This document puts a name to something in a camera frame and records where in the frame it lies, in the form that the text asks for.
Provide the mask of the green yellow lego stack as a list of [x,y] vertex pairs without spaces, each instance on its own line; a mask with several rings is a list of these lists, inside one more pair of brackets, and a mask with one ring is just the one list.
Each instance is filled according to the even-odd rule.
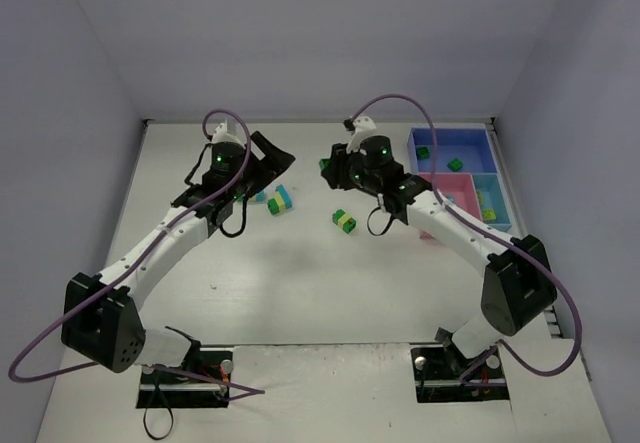
[[331,216],[332,223],[345,234],[353,232],[357,226],[357,221],[343,209],[337,209]]

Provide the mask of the dark green lego brick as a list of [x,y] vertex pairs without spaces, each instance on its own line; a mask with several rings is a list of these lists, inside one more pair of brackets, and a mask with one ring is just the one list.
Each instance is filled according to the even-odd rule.
[[427,160],[430,158],[430,150],[426,146],[418,146],[416,148],[416,157],[419,161]]

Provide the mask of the small green lego brick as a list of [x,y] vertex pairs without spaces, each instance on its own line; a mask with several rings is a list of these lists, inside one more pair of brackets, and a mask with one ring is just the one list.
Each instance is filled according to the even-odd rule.
[[463,162],[458,158],[452,159],[447,164],[447,167],[453,172],[461,171],[463,166],[464,166]]

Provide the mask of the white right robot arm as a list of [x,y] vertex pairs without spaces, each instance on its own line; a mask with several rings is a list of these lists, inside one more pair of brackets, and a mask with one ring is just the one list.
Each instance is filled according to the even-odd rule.
[[484,225],[447,200],[431,181],[406,172],[371,118],[348,119],[344,126],[349,140],[334,144],[321,162],[329,187],[375,198],[392,220],[430,234],[480,274],[477,313],[445,336],[460,357],[471,360],[501,338],[517,334],[555,302],[557,289],[545,274],[549,262],[539,239],[518,239]]

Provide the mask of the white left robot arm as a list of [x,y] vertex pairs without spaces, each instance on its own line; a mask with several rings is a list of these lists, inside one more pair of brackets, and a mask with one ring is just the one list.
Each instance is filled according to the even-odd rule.
[[198,342],[171,328],[147,329],[140,311],[164,277],[191,250],[206,242],[248,199],[295,161],[260,132],[244,145],[220,124],[200,153],[210,160],[200,182],[186,190],[161,222],[125,256],[94,276],[79,273],[67,284],[62,343],[114,373],[133,365],[189,366]]

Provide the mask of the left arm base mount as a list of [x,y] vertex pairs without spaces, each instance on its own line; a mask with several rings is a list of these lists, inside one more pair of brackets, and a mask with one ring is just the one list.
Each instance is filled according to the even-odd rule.
[[[204,348],[201,363],[192,371],[207,377],[230,380],[233,351]],[[187,378],[168,372],[142,372],[137,393],[136,408],[216,409],[227,408],[230,390],[218,384]]]

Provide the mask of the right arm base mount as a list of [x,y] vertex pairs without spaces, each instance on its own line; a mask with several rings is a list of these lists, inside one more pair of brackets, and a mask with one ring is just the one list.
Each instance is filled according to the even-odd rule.
[[416,401],[420,404],[480,403],[510,399],[496,347],[466,360],[441,345],[410,351]]

